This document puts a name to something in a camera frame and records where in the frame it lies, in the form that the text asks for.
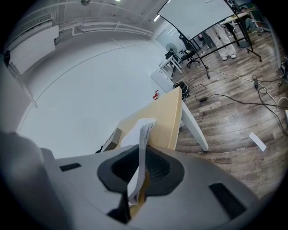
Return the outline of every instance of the white cloth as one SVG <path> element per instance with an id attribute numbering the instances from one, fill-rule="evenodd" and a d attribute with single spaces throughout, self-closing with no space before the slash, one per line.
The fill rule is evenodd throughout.
<path id="1" fill-rule="evenodd" d="M 219 24 L 210 27 L 208 30 L 206 30 L 206 33 L 211 37 L 217 48 L 231 42 L 222 26 L 220 26 Z M 236 50 L 232 44 L 226 46 L 225 48 L 219 49 L 218 52 L 221 58 L 236 54 Z"/>

